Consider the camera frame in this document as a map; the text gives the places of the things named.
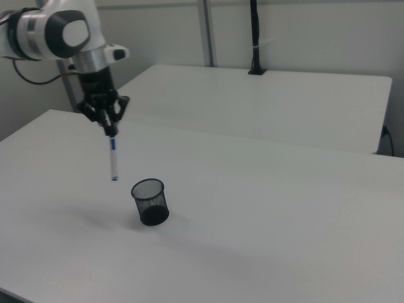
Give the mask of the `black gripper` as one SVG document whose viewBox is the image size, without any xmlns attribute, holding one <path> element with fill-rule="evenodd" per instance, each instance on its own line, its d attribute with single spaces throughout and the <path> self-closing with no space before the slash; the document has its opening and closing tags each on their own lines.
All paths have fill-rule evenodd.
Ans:
<svg viewBox="0 0 404 303">
<path fill-rule="evenodd" d="M 92 107 L 85 100 L 78 103 L 76 108 L 91 122 L 97 122 L 104 129 L 106 136 L 116 136 L 118 124 L 124 116 L 130 98 L 118 94 L 109 67 L 92 73 L 79 73 L 78 79 L 85 100 L 90 100 L 93 96 L 109 97 L 107 103 L 109 123 L 104 110 Z"/>
</svg>

